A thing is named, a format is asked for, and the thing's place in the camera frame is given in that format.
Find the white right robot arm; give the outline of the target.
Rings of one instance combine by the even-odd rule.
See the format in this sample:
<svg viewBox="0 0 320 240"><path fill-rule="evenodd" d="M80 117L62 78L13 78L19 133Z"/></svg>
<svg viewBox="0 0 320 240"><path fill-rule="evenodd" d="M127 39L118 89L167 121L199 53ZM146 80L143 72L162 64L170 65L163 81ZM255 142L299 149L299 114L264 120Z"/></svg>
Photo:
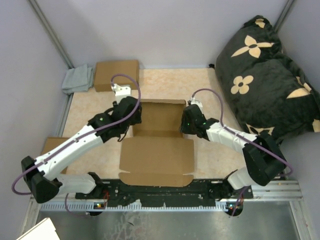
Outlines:
<svg viewBox="0 0 320 240"><path fill-rule="evenodd" d="M266 186L286 168L287 161L269 134L246 133L222 125L217 119L207 119L196 104L183 110L180 131L222 144L243 155L245 167L224 179L222 190L228 198L236 197L242 188L253 184Z"/></svg>

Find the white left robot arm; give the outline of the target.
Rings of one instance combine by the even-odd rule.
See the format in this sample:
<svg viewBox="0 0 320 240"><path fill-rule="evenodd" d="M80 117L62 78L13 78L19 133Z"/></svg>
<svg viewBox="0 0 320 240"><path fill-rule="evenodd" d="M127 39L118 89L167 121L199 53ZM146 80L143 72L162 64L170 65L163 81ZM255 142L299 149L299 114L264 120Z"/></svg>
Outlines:
<svg viewBox="0 0 320 240"><path fill-rule="evenodd" d="M39 204L57 195L84 194L97 199L103 195L104 184L94 172L83 175L66 175L62 170L89 150L103 145L112 138L120 138L129 127L142 122L140 100L132 96L113 102L113 107L96 114L74 136L33 159L21 161L23 177L31 194Z"/></svg>

